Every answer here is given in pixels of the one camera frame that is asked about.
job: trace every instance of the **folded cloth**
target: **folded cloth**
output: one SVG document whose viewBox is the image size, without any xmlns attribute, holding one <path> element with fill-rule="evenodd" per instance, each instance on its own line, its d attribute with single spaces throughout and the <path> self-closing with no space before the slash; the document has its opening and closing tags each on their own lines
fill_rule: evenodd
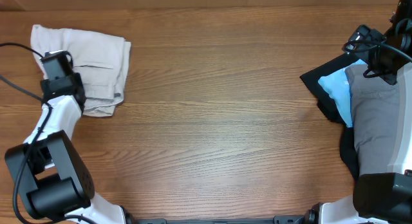
<svg viewBox="0 0 412 224">
<path fill-rule="evenodd" d="M 360 175 L 386 173 L 397 135 L 399 86 L 380 77 L 365 79 L 367 66 L 346 70 L 351 92 L 351 115 Z"/>
<path fill-rule="evenodd" d="M 351 64 L 350 66 L 366 64 L 362 60 Z M 352 117 L 350 115 L 350 89 L 348 78 L 345 70 L 350 67 L 344 67 L 328 76 L 321 77 L 317 82 L 329 94 L 335 103 L 339 114 L 344 120 L 346 127 L 353 127 Z"/>
<path fill-rule="evenodd" d="M 85 115 L 111 116 L 116 105 L 123 102 L 131 49 L 131 43 L 124 38 L 70 28 L 54 30 L 35 24 L 30 42 L 40 53 L 57 50 L 71 53 L 73 70 L 80 73 L 87 98 Z M 35 60 L 47 79 L 36 55 Z"/>
</svg>

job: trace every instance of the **black cloth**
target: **black cloth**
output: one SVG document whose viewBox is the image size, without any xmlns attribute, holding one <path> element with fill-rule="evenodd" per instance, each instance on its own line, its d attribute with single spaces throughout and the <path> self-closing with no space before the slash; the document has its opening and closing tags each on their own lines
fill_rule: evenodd
<svg viewBox="0 0 412 224">
<path fill-rule="evenodd" d="M 359 60 L 359 58 L 356 56 L 344 53 L 334 60 L 301 75 L 301 79 L 305 86 L 319 100 L 317 107 L 322 111 L 325 117 L 332 122 L 343 124 L 345 126 L 341 136 L 341 159 L 346 164 L 355 180 L 359 177 L 359 163 L 354 145 L 353 128 L 346 127 L 345 122 L 337 110 L 335 101 L 329 97 L 329 94 L 325 92 L 317 81 L 322 76 L 330 75 L 339 69 L 349 66 L 357 60 Z"/>
</svg>

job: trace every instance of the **wooden table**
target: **wooden table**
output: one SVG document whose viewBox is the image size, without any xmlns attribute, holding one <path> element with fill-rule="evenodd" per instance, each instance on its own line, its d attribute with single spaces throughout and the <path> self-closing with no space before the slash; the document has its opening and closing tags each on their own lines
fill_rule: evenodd
<svg viewBox="0 0 412 224">
<path fill-rule="evenodd" d="M 299 76 L 342 53 L 360 24 L 385 31 L 393 6 L 1 12 L 0 42 L 30 44 L 33 24 L 133 43 L 126 101 L 83 117 L 73 143 L 95 188 L 136 218 L 268 218 L 350 195 L 342 126 Z M 40 95 L 33 55 L 0 49 L 0 73 Z M 0 83 L 0 153 L 41 110 Z M 0 160 L 0 223 L 17 223 Z"/>
</svg>

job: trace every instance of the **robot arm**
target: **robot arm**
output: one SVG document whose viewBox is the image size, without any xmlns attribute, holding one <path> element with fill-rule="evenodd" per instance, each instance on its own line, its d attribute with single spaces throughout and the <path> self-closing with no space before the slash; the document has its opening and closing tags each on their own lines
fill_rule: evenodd
<svg viewBox="0 0 412 224">
<path fill-rule="evenodd" d="M 412 0 L 400 0 L 391 19 L 393 25 L 385 34 L 362 25 L 344 45 L 344 51 L 368 64 L 365 77 L 380 77 L 391 85 L 398 83 L 397 136 L 387 170 L 362 175 L 353 196 L 322 205 L 319 223 L 412 223 L 411 18 Z"/>
<path fill-rule="evenodd" d="M 49 78 L 41 81 L 43 102 L 48 106 L 42 105 L 40 120 L 24 144 L 7 150 L 6 164 L 16 182 L 28 144 L 38 134 L 51 107 L 21 176 L 19 195 L 29 215 L 53 221 L 132 224 L 133 217 L 125 209 L 95 193 L 91 175 L 70 141 L 86 97 L 81 77 L 73 72 L 67 55 L 70 54 L 66 51 L 58 51 L 41 59 Z M 51 167 L 57 168 L 57 174 L 40 180 L 35 177 Z"/>
</svg>

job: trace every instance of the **light blue cloth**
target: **light blue cloth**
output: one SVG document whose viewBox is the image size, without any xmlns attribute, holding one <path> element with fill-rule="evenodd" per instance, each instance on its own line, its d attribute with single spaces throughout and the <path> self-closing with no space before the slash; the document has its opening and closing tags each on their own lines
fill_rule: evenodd
<svg viewBox="0 0 412 224">
<path fill-rule="evenodd" d="M 358 60 L 350 66 L 357 64 L 366 63 L 362 60 Z M 334 99 L 337 110 L 347 127 L 353 127 L 350 113 L 350 88 L 348 78 L 345 74 L 346 68 L 349 68 L 350 66 L 335 71 L 328 76 L 323 76 L 317 81 L 325 92 L 329 94 L 329 97 Z"/>
</svg>

